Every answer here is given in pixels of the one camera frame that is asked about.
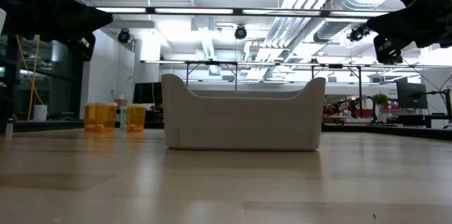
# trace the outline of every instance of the white wall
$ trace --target white wall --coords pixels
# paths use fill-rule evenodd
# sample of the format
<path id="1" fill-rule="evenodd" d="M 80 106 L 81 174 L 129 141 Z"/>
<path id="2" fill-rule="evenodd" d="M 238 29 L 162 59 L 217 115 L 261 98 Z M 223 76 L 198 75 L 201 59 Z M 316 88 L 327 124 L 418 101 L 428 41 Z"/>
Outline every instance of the white wall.
<path id="1" fill-rule="evenodd" d="M 135 42 L 134 76 L 135 83 L 153 83 L 159 81 L 159 64 L 140 63 L 143 42 Z"/>
<path id="2" fill-rule="evenodd" d="M 134 53 L 101 30 L 94 32 L 96 44 L 93 58 L 83 65 L 81 118 L 87 102 L 112 102 L 122 94 L 133 101 Z"/>

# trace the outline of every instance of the desk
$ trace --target desk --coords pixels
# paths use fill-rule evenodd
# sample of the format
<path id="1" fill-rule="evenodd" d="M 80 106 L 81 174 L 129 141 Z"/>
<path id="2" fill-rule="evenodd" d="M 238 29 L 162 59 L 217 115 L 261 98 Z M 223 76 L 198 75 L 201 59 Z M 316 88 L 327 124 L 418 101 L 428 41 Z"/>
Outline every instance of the desk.
<path id="1" fill-rule="evenodd" d="M 426 128 L 432 127 L 433 119 L 449 120 L 452 117 L 446 114 L 413 114 L 413 115 L 399 115 L 398 123 L 411 126 L 425 126 Z"/>
<path id="2" fill-rule="evenodd" d="M 427 128 L 432 127 L 433 119 L 442 119 L 442 120 L 447 120 L 447 121 L 452 119 L 452 117 L 450 117 L 446 114 L 429 114 L 429 115 L 425 115 L 424 118 L 425 118 L 425 127 L 427 127 Z"/>

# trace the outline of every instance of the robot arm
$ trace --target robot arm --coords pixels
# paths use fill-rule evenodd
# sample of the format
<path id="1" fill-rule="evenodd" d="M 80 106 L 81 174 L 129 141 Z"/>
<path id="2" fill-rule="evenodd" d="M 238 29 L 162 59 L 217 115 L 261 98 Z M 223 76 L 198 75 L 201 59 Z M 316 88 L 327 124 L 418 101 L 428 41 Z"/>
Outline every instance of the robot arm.
<path id="1" fill-rule="evenodd" d="M 86 61 L 93 55 L 93 31 L 113 21 L 112 14 L 76 0 L 0 0 L 0 8 L 7 14 L 3 34 L 58 40 Z"/>
<path id="2" fill-rule="evenodd" d="M 371 18 L 352 29 L 348 36 L 359 41 L 370 30 L 379 35 L 374 39 L 377 60 L 382 64 L 402 62 L 401 50 L 415 42 L 417 47 L 438 43 L 441 48 L 452 46 L 452 0 L 401 0 L 405 8 Z"/>

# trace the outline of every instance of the computer monitor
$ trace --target computer monitor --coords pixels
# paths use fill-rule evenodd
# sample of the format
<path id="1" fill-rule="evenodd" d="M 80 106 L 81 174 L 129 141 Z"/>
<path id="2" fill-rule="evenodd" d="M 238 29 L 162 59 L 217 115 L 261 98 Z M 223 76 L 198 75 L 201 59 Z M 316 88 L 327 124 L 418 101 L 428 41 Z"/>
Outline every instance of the computer monitor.
<path id="1" fill-rule="evenodd" d="M 421 83 L 397 82 L 398 104 L 400 108 L 428 109 L 425 85 Z"/>
<path id="2" fill-rule="evenodd" d="M 133 94 L 133 103 L 162 104 L 162 83 L 137 83 Z"/>

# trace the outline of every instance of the camera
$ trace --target camera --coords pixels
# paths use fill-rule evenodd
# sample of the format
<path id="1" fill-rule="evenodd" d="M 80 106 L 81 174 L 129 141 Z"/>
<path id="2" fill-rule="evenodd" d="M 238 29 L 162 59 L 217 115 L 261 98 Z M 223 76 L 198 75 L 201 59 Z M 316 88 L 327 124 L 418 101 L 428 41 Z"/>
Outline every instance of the camera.
<path id="1" fill-rule="evenodd" d="M 243 25 L 237 26 L 234 36 L 238 40 L 243 40 L 246 37 L 245 26 L 243 26 Z"/>
<path id="2" fill-rule="evenodd" d="M 129 29 L 121 29 L 121 32 L 118 34 L 118 41 L 123 44 L 128 44 L 132 42 L 133 37 L 129 33 Z"/>

